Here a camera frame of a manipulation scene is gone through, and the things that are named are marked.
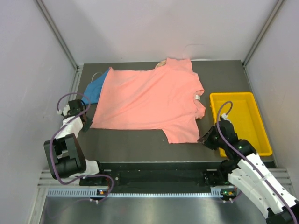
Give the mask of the pink t shirt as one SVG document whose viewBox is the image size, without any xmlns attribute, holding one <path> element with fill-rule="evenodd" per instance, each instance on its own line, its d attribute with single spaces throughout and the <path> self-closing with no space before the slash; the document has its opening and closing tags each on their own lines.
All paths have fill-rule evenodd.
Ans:
<svg viewBox="0 0 299 224">
<path fill-rule="evenodd" d="M 109 69 L 92 128 L 162 130 L 169 143 L 195 143 L 205 115 L 204 88 L 189 59 L 167 58 L 152 70 Z"/>
</svg>

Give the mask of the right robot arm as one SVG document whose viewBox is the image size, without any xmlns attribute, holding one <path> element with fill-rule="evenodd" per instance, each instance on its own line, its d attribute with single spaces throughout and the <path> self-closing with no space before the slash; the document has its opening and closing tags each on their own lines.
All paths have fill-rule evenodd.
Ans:
<svg viewBox="0 0 299 224">
<path fill-rule="evenodd" d="M 299 201 L 276 179 L 249 141 L 239 139 L 233 124 L 220 119 L 199 138 L 205 147 L 225 151 L 222 161 L 209 184 L 232 184 L 262 213 L 268 224 L 297 224 Z"/>
</svg>

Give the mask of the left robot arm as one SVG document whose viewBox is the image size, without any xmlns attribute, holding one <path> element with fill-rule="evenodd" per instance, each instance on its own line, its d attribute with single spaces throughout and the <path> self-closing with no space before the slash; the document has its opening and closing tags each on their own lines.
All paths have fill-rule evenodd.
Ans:
<svg viewBox="0 0 299 224">
<path fill-rule="evenodd" d="M 63 129 L 54 136 L 52 146 L 50 140 L 47 140 L 43 147 L 54 179 L 57 179 L 56 170 L 61 179 L 89 175 L 94 184 L 101 185 L 106 179 L 105 172 L 100 170 L 97 161 L 85 158 L 78 142 L 79 132 L 87 132 L 92 124 L 86 112 L 80 114 L 86 109 L 87 105 L 83 100 L 69 101 L 62 111 L 58 111 L 63 116 Z"/>
</svg>

